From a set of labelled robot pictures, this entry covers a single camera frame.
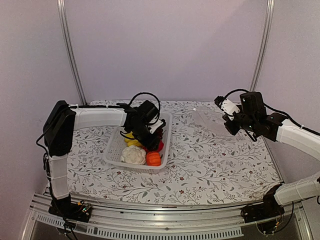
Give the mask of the yellow toy fruit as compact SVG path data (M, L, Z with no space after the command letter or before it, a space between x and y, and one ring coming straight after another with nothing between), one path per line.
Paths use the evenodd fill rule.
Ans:
M127 138L125 138L124 141L126 142L127 147L130 147L130 146L136 146L136 147L139 147L139 148L143 147L143 145L136 139L127 139Z
M124 132L120 131L120 135L121 135L122 137L124 137L125 139L127 139L128 141L135 140L132 132L124 133Z

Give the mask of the purple toy grapes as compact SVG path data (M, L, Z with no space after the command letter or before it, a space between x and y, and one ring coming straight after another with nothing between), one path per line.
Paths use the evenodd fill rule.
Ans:
M160 140L163 139L164 129L162 127L158 128L155 133Z

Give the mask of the white plastic basket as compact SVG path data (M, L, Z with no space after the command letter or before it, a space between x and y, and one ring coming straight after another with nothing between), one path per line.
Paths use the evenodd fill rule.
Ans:
M147 152L138 146L128 146L120 131L124 128L117 126L111 133L106 148L103 151L102 159L118 169L134 171L138 173L157 174L164 170L169 158L171 143L172 115L167 111L160 113L160 119L165 121L163 127L162 142L164 144L158 155L160 165L153 166L147 164Z

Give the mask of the red toy pepper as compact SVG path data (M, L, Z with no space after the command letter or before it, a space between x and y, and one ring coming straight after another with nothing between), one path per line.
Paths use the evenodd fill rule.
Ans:
M146 147L143 147L143 149L148 153L148 152L160 152L164 147L164 143L162 140L160 140L159 144L158 144L158 148L156 150L149 150Z

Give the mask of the white toy cauliflower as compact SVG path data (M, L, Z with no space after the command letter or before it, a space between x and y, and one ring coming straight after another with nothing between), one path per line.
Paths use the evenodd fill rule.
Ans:
M133 165L144 165L146 163L146 151L135 145L125 147L121 153L120 161Z

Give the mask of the clear zip top bag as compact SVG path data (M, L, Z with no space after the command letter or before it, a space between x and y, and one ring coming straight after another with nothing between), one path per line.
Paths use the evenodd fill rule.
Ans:
M206 130L210 130L213 133L229 136L223 120L223 115L220 112L211 110L207 107L198 107L192 110L193 121L196 125L199 125Z

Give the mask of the orange toy pumpkin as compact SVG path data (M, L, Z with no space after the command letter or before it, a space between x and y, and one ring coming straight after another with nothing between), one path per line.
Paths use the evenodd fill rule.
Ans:
M162 164L161 156L157 151L150 151L146 154L146 164L152 167L159 167Z

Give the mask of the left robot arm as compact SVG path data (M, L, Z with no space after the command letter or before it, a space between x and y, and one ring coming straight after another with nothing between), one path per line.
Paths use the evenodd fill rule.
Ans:
M74 205L66 200L70 193L67 180L67 159L74 132L104 126L122 127L131 132L147 150L155 151L161 141L161 129L166 126L161 118L161 106L145 100L139 106L128 103L115 105L79 106L58 101L43 127L44 144L48 154L49 184L55 209L63 216L74 213Z

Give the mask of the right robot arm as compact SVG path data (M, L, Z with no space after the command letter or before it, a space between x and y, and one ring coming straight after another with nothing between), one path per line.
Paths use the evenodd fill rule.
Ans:
M224 126L231 135L244 131L252 141L264 138L280 145L293 157L295 164L304 160L320 163L320 115L308 114L314 125L299 123L290 114L266 104L258 91L235 89L215 99L223 112ZM320 171L302 168L304 173L292 177L291 182L275 187L270 199L259 206L262 218L269 218L278 210L278 205L290 202L305 202L320 196Z

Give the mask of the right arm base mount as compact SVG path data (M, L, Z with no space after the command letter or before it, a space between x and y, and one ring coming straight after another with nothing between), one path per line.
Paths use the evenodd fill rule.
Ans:
M278 184L272 187L262 198L262 203L259 204L247 204L244 206L240 215L244 219L245 223L256 222L265 220L268 218L277 217L285 213L284 208L279 205L275 199L276 190L281 185Z

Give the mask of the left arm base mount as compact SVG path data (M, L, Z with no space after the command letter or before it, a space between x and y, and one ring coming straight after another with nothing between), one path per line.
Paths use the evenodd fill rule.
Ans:
M92 214L92 205L85 203L84 200L73 203L70 195L63 199L53 197L48 212L63 219L88 223Z

